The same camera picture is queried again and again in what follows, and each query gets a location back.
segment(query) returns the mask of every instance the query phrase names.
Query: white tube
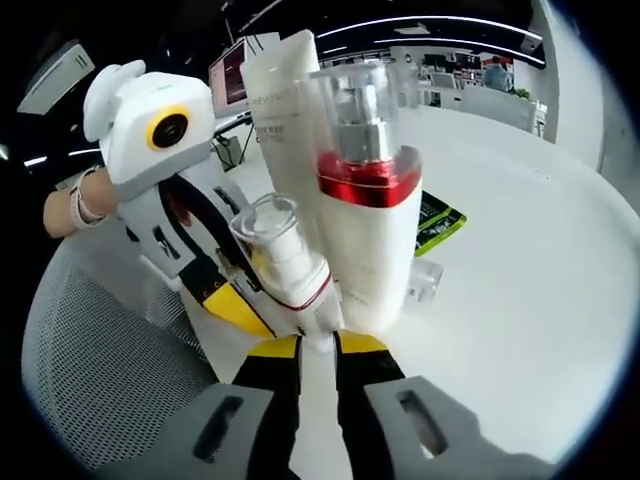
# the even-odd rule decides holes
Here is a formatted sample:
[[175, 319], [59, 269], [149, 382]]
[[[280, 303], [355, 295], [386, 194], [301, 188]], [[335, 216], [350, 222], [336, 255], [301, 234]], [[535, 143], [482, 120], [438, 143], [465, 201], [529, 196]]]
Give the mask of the white tube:
[[320, 250], [315, 224], [318, 186], [313, 169], [312, 113], [303, 107], [299, 83], [319, 69], [313, 34], [292, 35], [242, 64], [256, 135], [276, 191], [298, 204], [309, 246]]

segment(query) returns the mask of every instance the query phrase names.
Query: ceiling light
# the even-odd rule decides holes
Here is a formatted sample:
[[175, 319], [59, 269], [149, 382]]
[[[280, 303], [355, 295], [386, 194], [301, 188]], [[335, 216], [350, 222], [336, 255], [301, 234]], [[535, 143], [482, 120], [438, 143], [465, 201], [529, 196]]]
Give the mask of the ceiling light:
[[401, 22], [405, 20], [456, 20], [460, 22], [471, 22], [471, 23], [481, 23], [484, 25], [491, 25], [492, 27], [504, 28], [506, 30], [511, 30], [512, 32], [518, 32], [523, 35], [526, 35], [531, 38], [535, 38], [536, 40], [542, 40], [542, 37], [538, 34], [528, 32], [527, 30], [523, 30], [518, 27], [513, 27], [511, 25], [507, 25], [499, 22], [492, 22], [491, 20], [483, 20], [481, 18], [473, 18], [473, 17], [457, 17], [454, 15], [412, 15], [410, 17], [391, 17], [391, 18], [381, 18], [380, 20], [371, 20], [369, 22], [356, 23], [354, 25], [349, 25], [347, 27], [337, 28], [336, 30], [331, 30], [329, 32], [321, 33], [317, 35], [316, 38], [328, 37], [329, 35], [333, 35], [334, 33], [345, 32], [347, 30], [352, 30], [354, 28], [366, 27], [368, 25], [377, 25], [379, 23], [388, 23], [388, 22]]
[[100, 149], [99, 148], [89, 148], [87, 150], [76, 150], [75, 152], [69, 152], [69, 156], [73, 157], [75, 155], [82, 155], [83, 153], [93, 153], [93, 152], [99, 152]]
[[34, 158], [31, 160], [27, 160], [26, 162], [24, 162], [24, 166], [25, 167], [32, 167], [33, 165], [37, 165], [39, 163], [44, 162], [47, 159], [47, 157], [38, 157], [38, 158]]
[[537, 64], [540, 65], [545, 65], [545, 63], [535, 57], [532, 57], [531, 55], [527, 55], [525, 53], [521, 53], [521, 52], [517, 52], [516, 50], [511, 50], [509, 48], [504, 48], [504, 47], [498, 47], [496, 45], [490, 45], [488, 43], [482, 43], [482, 42], [472, 42], [470, 40], [457, 40], [455, 38], [431, 38], [431, 37], [421, 37], [421, 38], [390, 38], [388, 40], [376, 40], [373, 43], [396, 43], [396, 42], [416, 42], [416, 41], [426, 41], [426, 42], [452, 42], [452, 43], [462, 43], [465, 45], [478, 45], [479, 47], [487, 47], [487, 48], [493, 48], [496, 50], [502, 50], [503, 52], [507, 52], [510, 53], [512, 55], [517, 55], [518, 57], [522, 57], [522, 58], [526, 58], [527, 60], [531, 60], [532, 62], [535, 62]]
[[324, 52], [322, 52], [322, 54], [324, 55], [325, 53], [339, 52], [340, 50], [346, 50], [346, 49], [347, 47], [332, 48], [331, 50], [325, 50]]

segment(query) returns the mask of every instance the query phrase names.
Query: yellow lens ring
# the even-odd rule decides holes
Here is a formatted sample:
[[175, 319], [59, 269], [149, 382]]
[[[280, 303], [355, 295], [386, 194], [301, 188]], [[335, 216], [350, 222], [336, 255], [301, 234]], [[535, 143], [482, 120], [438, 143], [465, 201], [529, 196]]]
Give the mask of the yellow lens ring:
[[147, 127], [147, 146], [152, 150], [166, 150], [167, 148], [171, 148], [174, 145], [169, 147], [159, 147], [153, 142], [153, 134], [156, 131], [157, 126], [162, 122], [165, 118], [170, 117], [171, 115], [183, 115], [186, 117], [187, 122], [190, 120], [189, 110], [187, 110], [182, 105], [173, 105], [171, 107], [164, 108], [156, 113], [149, 123]]

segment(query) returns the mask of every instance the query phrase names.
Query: person's arm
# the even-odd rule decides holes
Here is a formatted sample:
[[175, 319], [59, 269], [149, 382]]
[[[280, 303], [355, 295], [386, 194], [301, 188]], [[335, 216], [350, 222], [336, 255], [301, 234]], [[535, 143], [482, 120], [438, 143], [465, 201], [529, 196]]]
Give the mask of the person's arm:
[[[91, 213], [110, 215], [116, 211], [118, 198], [104, 168], [89, 173], [80, 185], [82, 198]], [[50, 193], [44, 203], [42, 221], [52, 238], [67, 237], [76, 231], [69, 206], [71, 189]]]

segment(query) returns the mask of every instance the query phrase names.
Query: monitor screen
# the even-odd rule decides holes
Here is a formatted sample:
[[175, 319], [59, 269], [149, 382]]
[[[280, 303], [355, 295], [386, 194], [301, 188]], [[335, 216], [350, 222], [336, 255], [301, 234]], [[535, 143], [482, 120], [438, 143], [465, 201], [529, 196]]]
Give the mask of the monitor screen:
[[239, 42], [209, 67], [209, 86], [213, 92], [216, 115], [231, 113], [232, 107], [247, 103], [247, 93], [240, 74], [240, 65], [244, 60], [244, 42]]

